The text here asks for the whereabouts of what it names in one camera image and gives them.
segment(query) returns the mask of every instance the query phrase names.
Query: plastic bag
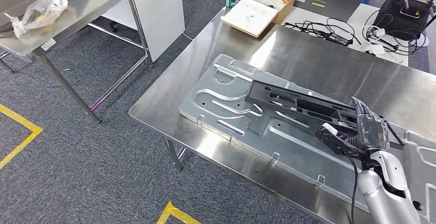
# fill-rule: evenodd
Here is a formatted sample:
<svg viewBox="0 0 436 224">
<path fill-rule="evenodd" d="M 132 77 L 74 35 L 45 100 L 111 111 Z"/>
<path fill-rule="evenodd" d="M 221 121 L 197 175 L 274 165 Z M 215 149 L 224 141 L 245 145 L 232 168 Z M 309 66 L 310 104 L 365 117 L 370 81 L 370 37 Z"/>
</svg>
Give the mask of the plastic bag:
<svg viewBox="0 0 436 224">
<path fill-rule="evenodd" d="M 67 0 L 36 0 L 27 8 L 21 21 L 17 17 L 5 15 L 11 19 L 14 33 L 20 38 L 31 29 L 53 24 L 67 6 Z"/>
<path fill-rule="evenodd" d="M 357 136 L 361 150 L 387 150 L 389 132 L 386 120 L 369 110 L 363 101 L 352 97 L 357 110 Z"/>
</svg>

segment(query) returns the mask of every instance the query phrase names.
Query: white panel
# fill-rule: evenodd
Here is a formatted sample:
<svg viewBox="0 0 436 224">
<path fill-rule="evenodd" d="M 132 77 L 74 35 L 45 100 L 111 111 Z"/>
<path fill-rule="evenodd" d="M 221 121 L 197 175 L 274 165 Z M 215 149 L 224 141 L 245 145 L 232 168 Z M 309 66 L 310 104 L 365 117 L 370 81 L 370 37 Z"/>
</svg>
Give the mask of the white panel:
<svg viewBox="0 0 436 224">
<path fill-rule="evenodd" d="M 182 0 L 135 0 L 135 3 L 155 61 L 185 30 Z M 128 0 L 122 0 L 103 16 L 137 29 Z"/>
</svg>

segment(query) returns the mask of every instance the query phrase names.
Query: floor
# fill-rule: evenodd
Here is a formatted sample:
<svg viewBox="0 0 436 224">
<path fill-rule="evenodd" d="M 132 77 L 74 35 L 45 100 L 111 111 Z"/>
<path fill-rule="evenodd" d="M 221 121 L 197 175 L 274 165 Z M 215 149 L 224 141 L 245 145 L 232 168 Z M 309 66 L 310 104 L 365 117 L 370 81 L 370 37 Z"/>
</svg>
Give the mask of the floor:
<svg viewBox="0 0 436 224">
<path fill-rule="evenodd" d="M 184 0 L 186 34 L 197 35 L 224 3 Z M 108 26 L 109 21 L 99 18 L 96 23 Z M 119 33 L 139 41 L 129 28 L 120 26 Z M 154 68 L 140 66 L 97 109 L 103 120 L 99 124 L 78 109 L 40 63 L 7 57 L 16 73 L 0 71 L 0 104 L 42 132 L 0 169 L 0 223 L 156 223 L 169 201 L 202 223 L 320 223 L 191 153 L 177 172 L 161 137 L 128 116 L 189 42 L 180 36 Z M 434 49 L 411 60 L 417 69 L 436 71 L 436 63 L 428 62 Z M 85 27 L 47 55 L 92 103 L 142 52 Z M 0 110 L 4 158 L 31 131 Z M 167 223 L 181 222 L 170 217 Z"/>
</svg>

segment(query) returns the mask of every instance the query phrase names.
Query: yellow floor tape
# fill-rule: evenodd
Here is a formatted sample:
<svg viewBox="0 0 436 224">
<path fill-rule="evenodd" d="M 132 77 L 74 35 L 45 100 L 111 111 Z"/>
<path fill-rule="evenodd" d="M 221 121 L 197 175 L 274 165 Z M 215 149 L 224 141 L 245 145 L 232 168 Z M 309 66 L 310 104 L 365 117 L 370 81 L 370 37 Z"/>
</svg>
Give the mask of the yellow floor tape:
<svg viewBox="0 0 436 224">
<path fill-rule="evenodd" d="M 174 216 L 178 220 L 182 221 L 185 224 L 201 224 L 200 222 L 194 220 L 191 216 L 183 213 L 178 208 L 174 207 L 173 204 L 169 201 L 162 214 L 157 220 L 156 224 L 165 224 L 170 217 L 170 215 Z"/>
<path fill-rule="evenodd" d="M 0 113 L 4 113 L 6 116 L 11 118 L 12 120 L 20 123 L 25 128 L 29 129 L 32 133 L 22 142 L 20 143 L 13 151 L 11 151 L 2 161 L 0 161 L 0 170 L 10 161 L 14 156 L 16 156 L 24 147 L 26 147 L 39 133 L 42 132 L 42 129 L 32 122 L 26 120 L 21 115 L 15 113 L 14 111 L 8 109 L 7 107 L 0 104 Z"/>
</svg>

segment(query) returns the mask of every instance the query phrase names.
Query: robotic arm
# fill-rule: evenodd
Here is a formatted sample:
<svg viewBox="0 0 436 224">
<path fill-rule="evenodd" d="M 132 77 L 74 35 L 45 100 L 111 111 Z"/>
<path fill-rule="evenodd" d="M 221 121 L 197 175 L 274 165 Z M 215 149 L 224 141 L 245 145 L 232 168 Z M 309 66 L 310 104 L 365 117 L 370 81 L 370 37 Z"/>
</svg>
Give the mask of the robotic arm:
<svg viewBox="0 0 436 224">
<path fill-rule="evenodd" d="M 357 111 L 357 136 L 345 137 L 330 124 L 315 136 L 338 155 L 358 159 L 362 172 L 357 184 L 377 224 L 420 224 L 400 161 L 389 148 L 388 123 L 353 98 Z"/>
</svg>

